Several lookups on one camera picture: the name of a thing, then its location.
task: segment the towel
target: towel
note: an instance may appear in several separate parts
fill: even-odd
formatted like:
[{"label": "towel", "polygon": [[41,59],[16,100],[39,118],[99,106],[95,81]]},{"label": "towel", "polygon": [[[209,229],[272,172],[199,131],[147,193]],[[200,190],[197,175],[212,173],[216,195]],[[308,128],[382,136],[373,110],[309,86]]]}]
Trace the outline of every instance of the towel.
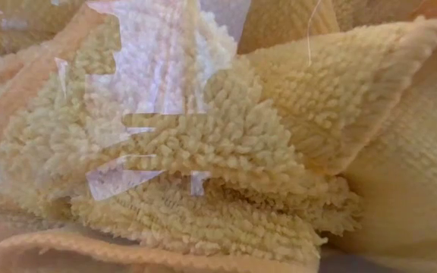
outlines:
[{"label": "towel", "polygon": [[[192,19],[179,24],[198,26],[210,54],[206,63],[200,50],[157,57],[196,65],[174,67],[170,77],[185,80],[162,83],[160,95],[182,103],[158,108],[205,116],[136,115],[149,105],[132,91],[151,86],[129,80],[149,82],[128,59],[144,58],[139,50],[115,54],[133,45],[122,26],[143,20],[123,3],[84,5],[2,91],[0,191],[34,218],[78,228],[3,240],[0,261],[12,262],[0,272],[315,272],[323,236],[391,267],[437,271],[437,20],[313,25],[323,34],[314,36],[308,25],[332,18],[315,21],[316,2],[305,1],[312,23],[261,40],[247,38],[264,12],[253,2],[244,40],[256,43],[236,56],[213,17],[186,2]],[[157,52],[174,46],[159,41]],[[130,136],[126,127],[156,130]],[[123,184],[116,174],[126,169],[147,172]]]}]

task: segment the loose thread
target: loose thread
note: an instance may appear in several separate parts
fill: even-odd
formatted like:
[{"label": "loose thread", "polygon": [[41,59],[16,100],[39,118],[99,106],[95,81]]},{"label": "loose thread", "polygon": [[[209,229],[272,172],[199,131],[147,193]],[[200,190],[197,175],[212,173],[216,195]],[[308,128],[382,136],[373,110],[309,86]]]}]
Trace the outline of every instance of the loose thread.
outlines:
[{"label": "loose thread", "polygon": [[316,3],[315,8],[313,9],[313,12],[311,13],[310,19],[308,20],[308,27],[307,27],[307,43],[308,43],[308,66],[311,66],[311,43],[310,43],[310,28],[311,28],[311,22],[313,21],[313,16],[315,16],[316,11],[318,10],[319,6],[321,5],[322,0],[318,0]]}]

